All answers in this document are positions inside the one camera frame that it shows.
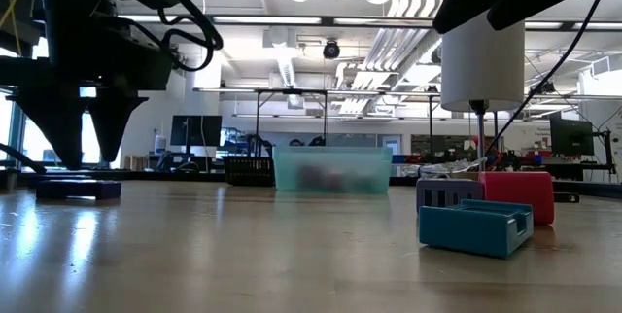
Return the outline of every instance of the wooden table surface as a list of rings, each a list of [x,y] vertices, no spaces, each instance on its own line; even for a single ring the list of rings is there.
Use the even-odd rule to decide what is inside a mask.
[[[556,204],[509,260],[422,247],[413,188],[281,194],[128,182],[0,195],[0,311],[621,312],[622,203]]]

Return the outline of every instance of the black basket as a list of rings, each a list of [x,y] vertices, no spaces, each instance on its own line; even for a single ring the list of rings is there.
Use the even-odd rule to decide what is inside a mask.
[[[225,156],[226,182],[232,186],[273,187],[272,157]]]

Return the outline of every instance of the red box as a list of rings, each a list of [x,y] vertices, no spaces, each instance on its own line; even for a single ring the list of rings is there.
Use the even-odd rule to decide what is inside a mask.
[[[550,225],[555,220],[553,179],[546,172],[481,172],[484,199],[529,204],[534,223]]]

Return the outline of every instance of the translucent plastic bin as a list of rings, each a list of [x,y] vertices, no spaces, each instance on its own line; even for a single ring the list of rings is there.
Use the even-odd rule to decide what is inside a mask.
[[[275,147],[277,191],[387,193],[390,148]]]

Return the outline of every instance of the purple block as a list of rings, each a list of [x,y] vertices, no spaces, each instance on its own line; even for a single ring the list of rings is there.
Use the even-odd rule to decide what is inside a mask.
[[[417,213],[421,206],[455,206],[462,199],[483,200],[484,186],[464,179],[434,178],[417,182]]]

